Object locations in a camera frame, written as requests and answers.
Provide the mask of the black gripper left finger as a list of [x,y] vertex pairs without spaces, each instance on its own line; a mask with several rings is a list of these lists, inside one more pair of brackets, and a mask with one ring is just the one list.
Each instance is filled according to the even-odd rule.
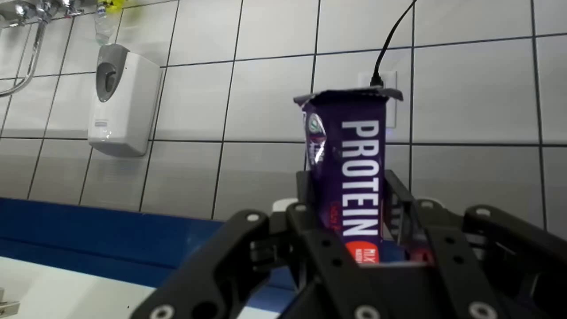
[[235,214],[130,319],[235,319],[281,267],[297,293],[279,319],[379,319],[364,274],[313,212],[308,173],[295,175],[295,196],[283,214]]

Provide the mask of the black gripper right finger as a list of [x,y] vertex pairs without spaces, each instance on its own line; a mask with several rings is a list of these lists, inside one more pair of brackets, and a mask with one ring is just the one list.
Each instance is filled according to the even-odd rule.
[[393,171],[384,224],[407,263],[433,277],[441,309],[464,319],[567,319],[567,242],[510,214],[462,215],[416,199]]

